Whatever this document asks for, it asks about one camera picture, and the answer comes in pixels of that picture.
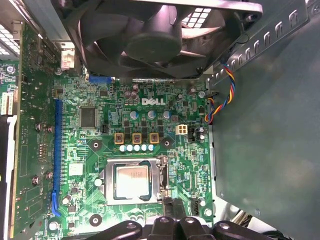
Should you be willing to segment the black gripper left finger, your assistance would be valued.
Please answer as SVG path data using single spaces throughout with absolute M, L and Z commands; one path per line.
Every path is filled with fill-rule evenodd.
M 88 237 L 89 240 L 173 240 L 176 221 L 170 216 L 156 218 L 152 225 L 126 220 Z

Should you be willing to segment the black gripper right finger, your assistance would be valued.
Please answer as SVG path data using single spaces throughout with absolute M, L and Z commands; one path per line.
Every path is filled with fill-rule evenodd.
M 183 201 L 174 199 L 174 216 L 178 221 L 179 240 L 279 240 L 279 236 L 265 235 L 231 221 L 219 221 L 209 229 L 192 216 L 187 216 Z

